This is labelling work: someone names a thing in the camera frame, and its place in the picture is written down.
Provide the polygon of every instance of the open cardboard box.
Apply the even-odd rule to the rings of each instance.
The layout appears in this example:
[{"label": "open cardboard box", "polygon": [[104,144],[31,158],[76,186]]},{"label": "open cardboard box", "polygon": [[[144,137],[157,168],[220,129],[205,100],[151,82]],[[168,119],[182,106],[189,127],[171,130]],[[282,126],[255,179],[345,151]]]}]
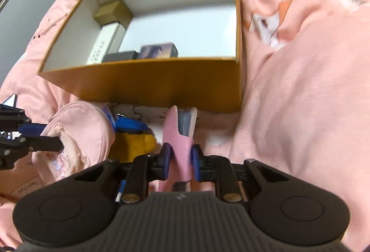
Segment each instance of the open cardboard box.
[{"label": "open cardboard box", "polygon": [[89,101],[234,112],[241,106],[241,0],[123,0],[134,18],[120,50],[173,42],[178,58],[84,65],[112,0],[80,0],[38,74]]}]

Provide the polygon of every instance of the yellow plush toy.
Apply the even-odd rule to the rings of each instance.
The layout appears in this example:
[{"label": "yellow plush toy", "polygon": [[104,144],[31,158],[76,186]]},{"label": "yellow plush toy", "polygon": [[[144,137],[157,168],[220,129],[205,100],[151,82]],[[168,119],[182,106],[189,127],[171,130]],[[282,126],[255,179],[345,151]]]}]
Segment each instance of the yellow plush toy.
[{"label": "yellow plush toy", "polygon": [[121,163],[130,163],[136,156],[150,153],[156,146],[157,141],[150,134],[116,133],[108,158],[118,159]]}]

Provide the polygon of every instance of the brass screw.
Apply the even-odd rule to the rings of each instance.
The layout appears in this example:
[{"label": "brass screw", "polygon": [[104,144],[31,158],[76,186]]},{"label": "brass screw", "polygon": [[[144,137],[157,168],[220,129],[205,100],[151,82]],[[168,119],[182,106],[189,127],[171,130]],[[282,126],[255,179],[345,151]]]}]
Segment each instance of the brass screw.
[{"label": "brass screw", "polygon": [[121,199],[126,204],[134,204],[140,201],[140,197],[137,194],[124,194]]},{"label": "brass screw", "polygon": [[224,194],[222,198],[229,203],[238,203],[243,199],[237,192],[229,192],[228,194]]}]

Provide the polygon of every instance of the ribbed black surface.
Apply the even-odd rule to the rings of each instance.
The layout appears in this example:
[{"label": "ribbed black surface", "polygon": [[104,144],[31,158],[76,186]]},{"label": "ribbed black surface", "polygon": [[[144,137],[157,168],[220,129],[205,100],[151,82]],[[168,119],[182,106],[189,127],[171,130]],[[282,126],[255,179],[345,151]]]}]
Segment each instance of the ribbed black surface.
[{"label": "ribbed black surface", "polygon": [[152,193],[145,202],[122,206],[99,236],[67,248],[24,245],[19,251],[66,252],[348,252],[339,242],[295,247],[277,242],[251,222],[240,204],[213,193]]}]

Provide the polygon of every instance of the pink blanket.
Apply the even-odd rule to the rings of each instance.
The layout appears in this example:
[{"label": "pink blanket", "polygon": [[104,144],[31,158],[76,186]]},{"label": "pink blanket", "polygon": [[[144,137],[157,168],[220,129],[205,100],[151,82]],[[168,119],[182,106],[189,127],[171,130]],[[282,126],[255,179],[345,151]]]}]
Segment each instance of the pink blanket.
[{"label": "pink blanket", "polygon": [[[56,0],[0,90],[0,101],[17,94],[34,122],[77,99],[36,75],[76,2]],[[243,0],[242,111],[200,112],[195,131],[207,154],[256,158],[343,198],[351,211],[343,242],[354,251],[370,243],[368,2]]]}]

